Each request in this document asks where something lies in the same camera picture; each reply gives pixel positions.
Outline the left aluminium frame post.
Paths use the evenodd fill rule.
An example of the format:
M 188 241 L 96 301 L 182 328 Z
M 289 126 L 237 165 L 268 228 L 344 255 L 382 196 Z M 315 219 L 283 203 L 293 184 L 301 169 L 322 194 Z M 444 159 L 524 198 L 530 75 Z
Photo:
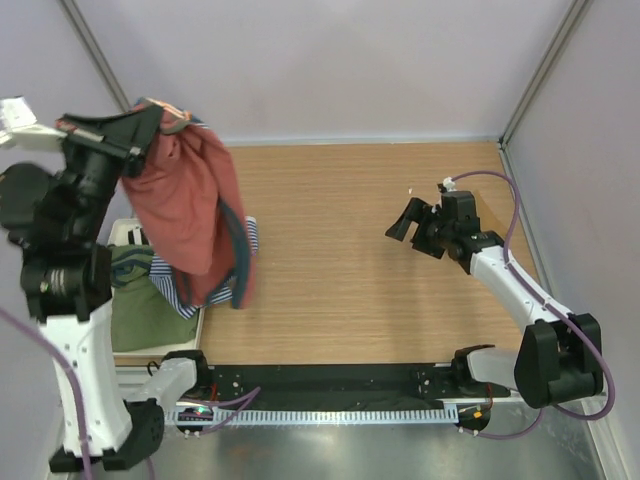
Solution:
M 128 96 L 78 3 L 75 0 L 59 0 L 58 4 L 115 105 L 121 111 L 129 110 L 131 104 Z

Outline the tan brown tank top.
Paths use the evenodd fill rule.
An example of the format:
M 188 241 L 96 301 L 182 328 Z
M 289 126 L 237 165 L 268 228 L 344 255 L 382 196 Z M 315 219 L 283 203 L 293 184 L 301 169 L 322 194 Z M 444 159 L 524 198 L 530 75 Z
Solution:
M 473 190 L 472 193 L 475 198 L 476 213 L 480 218 L 481 229 L 483 231 L 494 231 L 498 235 L 503 236 L 505 233 L 504 225 L 484 199 L 481 192 L 479 190 Z

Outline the red graphic tank top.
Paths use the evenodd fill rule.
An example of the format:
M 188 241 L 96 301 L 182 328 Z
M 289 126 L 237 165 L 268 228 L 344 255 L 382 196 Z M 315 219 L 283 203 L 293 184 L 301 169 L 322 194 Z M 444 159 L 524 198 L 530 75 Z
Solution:
M 255 257 L 231 153 L 197 117 L 167 103 L 143 172 L 122 181 L 159 255 L 190 275 L 222 275 L 236 267 L 231 305 L 248 305 Z

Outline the black white striped top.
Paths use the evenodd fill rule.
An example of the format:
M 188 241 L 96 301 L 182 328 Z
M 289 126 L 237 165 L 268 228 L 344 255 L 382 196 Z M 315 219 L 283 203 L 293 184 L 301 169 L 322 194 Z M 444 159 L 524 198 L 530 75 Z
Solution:
M 141 226 L 135 226 L 127 231 L 129 245 L 150 246 L 151 242 Z

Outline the aluminium frame post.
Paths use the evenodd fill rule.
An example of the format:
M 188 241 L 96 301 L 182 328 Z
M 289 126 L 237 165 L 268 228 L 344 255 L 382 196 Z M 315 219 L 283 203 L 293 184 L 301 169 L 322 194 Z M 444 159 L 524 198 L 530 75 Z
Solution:
M 501 150 L 505 150 L 513 139 L 525 115 L 550 78 L 564 50 L 592 4 L 593 2 L 591 0 L 573 0 L 570 2 L 569 8 L 552 35 L 540 62 L 536 66 L 531 79 L 499 138 L 498 144 Z
M 131 104 L 128 96 L 78 3 L 75 0 L 59 0 L 58 4 L 115 105 L 121 111 L 129 110 Z

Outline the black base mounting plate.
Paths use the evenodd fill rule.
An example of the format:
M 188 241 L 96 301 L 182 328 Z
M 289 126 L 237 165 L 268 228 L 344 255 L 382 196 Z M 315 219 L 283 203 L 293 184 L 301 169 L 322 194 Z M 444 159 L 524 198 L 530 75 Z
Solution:
M 349 365 L 217 365 L 211 397 L 179 406 L 260 411 L 403 411 L 455 405 L 459 421 L 484 428 L 495 400 L 510 397 L 499 385 L 463 382 L 447 363 Z M 228 426 L 231 418 L 218 425 Z M 200 435 L 210 428 L 182 428 Z

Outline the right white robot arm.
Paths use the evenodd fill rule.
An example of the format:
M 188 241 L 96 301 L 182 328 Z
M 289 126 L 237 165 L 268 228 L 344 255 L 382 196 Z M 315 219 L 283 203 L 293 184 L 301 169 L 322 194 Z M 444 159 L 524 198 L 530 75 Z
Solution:
M 444 192 L 436 205 L 413 197 L 385 234 L 458 263 L 495 296 L 522 333 L 518 350 L 480 345 L 457 351 L 450 381 L 459 394 L 472 396 L 492 383 L 540 409 L 602 392 L 597 320 L 550 297 L 511 257 L 502 237 L 482 229 L 471 192 Z

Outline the blue white striped top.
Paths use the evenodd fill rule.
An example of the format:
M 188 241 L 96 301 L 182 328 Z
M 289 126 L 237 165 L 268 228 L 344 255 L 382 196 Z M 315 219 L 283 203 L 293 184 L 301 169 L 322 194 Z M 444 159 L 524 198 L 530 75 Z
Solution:
M 236 267 L 232 265 L 222 275 L 190 275 L 175 270 L 159 255 L 154 255 L 149 280 L 167 302 L 185 318 L 190 319 L 199 309 L 234 299 L 237 284 Z

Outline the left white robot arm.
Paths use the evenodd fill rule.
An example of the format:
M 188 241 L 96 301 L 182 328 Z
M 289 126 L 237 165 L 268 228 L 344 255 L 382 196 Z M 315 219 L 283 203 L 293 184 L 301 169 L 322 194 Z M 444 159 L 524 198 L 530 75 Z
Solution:
M 1 144 L 63 155 L 50 173 L 32 162 L 1 175 L 1 225 L 22 251 L 20 285 L 52 357 L 64 418 L 54 473 L 91 474 L 94 463 L 128 470 L 160 447 L 165 416 L 181 397 L 204 398 L 212 376 L 199 350 L 168 353 L 131 396 L 119 390 L 111 344 L 111 252 L 97 238 L 122 177 L 139 175 L 164 116 L 151 104 L 102 118 L 38 122 L 21 97 L 1 103 Z

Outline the right aluminium frame post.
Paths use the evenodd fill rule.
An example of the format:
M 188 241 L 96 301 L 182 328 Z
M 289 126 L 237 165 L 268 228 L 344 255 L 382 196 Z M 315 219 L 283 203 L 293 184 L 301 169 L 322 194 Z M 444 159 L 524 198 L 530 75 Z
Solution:
M 525 115 L 550 78 L 564 50 L 592 4 L 593 2 L 591 0 L 573 0 L 570 2 L 569 8 L 552 35 L 540 62 L 536 66 L 531 79 L 499 138 L 498 144 L 501 150 L 505 150 L 513 139 Z

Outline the olive green tank top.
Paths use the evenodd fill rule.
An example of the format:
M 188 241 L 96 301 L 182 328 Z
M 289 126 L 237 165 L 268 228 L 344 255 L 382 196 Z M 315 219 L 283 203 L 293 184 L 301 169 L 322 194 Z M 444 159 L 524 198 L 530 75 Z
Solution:
M 112 245 L 110 251 L 113 350 L 132 352 L 195 339 L 198 315 L 181 317 L 149 280 L 152 248 Z

